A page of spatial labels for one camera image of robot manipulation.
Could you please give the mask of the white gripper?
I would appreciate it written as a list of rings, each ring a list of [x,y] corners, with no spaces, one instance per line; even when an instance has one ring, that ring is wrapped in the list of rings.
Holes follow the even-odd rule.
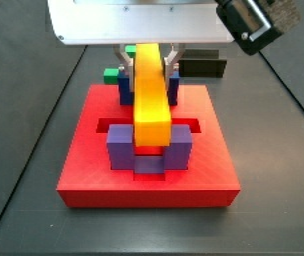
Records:
[[[115,55],[135,91],[135,60],[124,44],[172,43],[164,58],[164,80],[185,52],[184,43],[234,41],[212,1],[48,0],[52,27],[65,45],[115,44]]]

